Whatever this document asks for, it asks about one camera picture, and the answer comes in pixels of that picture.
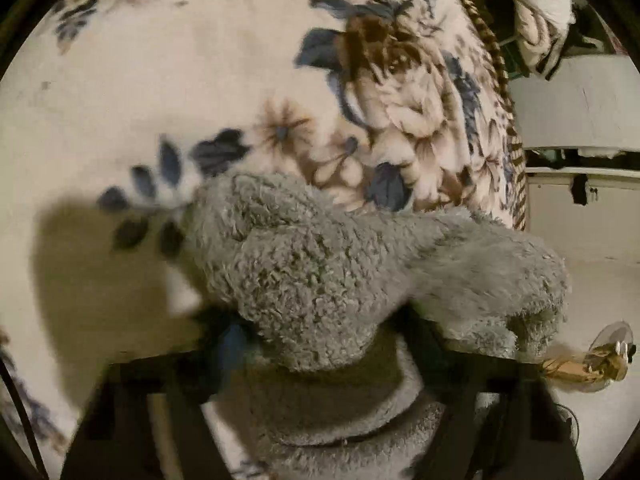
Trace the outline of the cream floral fleece blanket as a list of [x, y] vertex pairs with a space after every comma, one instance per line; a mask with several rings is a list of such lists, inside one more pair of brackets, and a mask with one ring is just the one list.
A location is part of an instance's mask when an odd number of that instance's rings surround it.
[[506, 135], [475, 155], [442, 129], [369, 138], [322, 64], [342, 1], [418, 12], [469, 129], [505, 126], [490, 58], [460, 0], [58, 0], [1, 79], [1, 354], [58, 478], [103, 365], [190, 342], [193, 289], [160, 254], [153, 219], [115, 252], [122, 214], [188, 196], [198, 156], [298, 172], [351, 207], [462, 200], [514, 226]]

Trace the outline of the gold metallic object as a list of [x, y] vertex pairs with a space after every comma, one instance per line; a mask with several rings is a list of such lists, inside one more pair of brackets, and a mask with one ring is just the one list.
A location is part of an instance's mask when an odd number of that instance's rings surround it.
[[585, 352], [559, 354], [540, 363], [544, 378], [563, 391], [594, 393], [622, 382], [637, 346], [631, 326], [620, 321], [605, 326]]

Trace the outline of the brown checkered bed cover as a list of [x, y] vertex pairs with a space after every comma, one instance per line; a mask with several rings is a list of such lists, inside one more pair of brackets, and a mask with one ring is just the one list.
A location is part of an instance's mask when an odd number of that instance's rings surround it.
[[506, 71], [506, 63], [498, 44], [498, 40], [491, 28], [486, 24], [480, 15], [473, 0], [460, 0], [466, 14], [469, 15], [473, 23], [477, 35], [483, 41], [485, 51], [490, 58], [492, 83], [495, 92], [500, 96], [500, 103], [506, 112], [506, 120], [508, 128], [506, 128], [506, 147], [510, 162], [513, 166], [514, 177], [512, 179], [514, 191], [514, 209], [512, 217], [514, 220], [514, 228], [520, 231], [527, 229], [528, 221], [528, 194], [527, 180], [525, 172], [526, 157], [524, 153], [523, 143], [520, 135], [515, 128], [515, 117], [513, 109], [513, 100], [511, 99], [508, 89], [508, 72]]

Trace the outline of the grey fluffy fleece pants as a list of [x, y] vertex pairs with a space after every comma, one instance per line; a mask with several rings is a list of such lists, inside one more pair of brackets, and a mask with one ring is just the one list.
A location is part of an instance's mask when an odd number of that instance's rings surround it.
[[258, 335], [243, 368], [258, 456], [279, 479], [405, 479], [444, 407], [422, 386], [403, 304], [458, 350], [532, 360], [562, 322], [563, 260], [464, 208], [349, 211], [285, 174], [195, 192], [183, 253]]

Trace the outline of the pile of white bedding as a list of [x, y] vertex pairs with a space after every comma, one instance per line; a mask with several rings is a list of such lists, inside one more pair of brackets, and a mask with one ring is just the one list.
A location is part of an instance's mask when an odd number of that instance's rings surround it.
[[513, 0], [514, 32], [527, 69], [549, 80], [575, 23], [572, 0]]

